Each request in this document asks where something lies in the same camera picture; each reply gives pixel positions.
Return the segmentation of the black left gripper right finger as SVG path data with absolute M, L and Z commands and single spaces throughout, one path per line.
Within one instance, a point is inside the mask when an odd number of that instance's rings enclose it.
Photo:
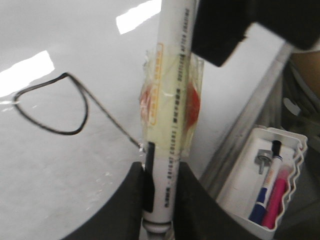
M 179 164 L 173 217 L 176 240 L 257 240 L 202 187 L 186 162 Z

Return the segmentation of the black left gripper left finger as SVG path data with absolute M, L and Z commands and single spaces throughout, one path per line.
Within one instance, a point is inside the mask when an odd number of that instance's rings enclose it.
M 144 171 L 134 162 L 119 188 L 88 221 L 65 240 L 138 240 L 140 237 Z

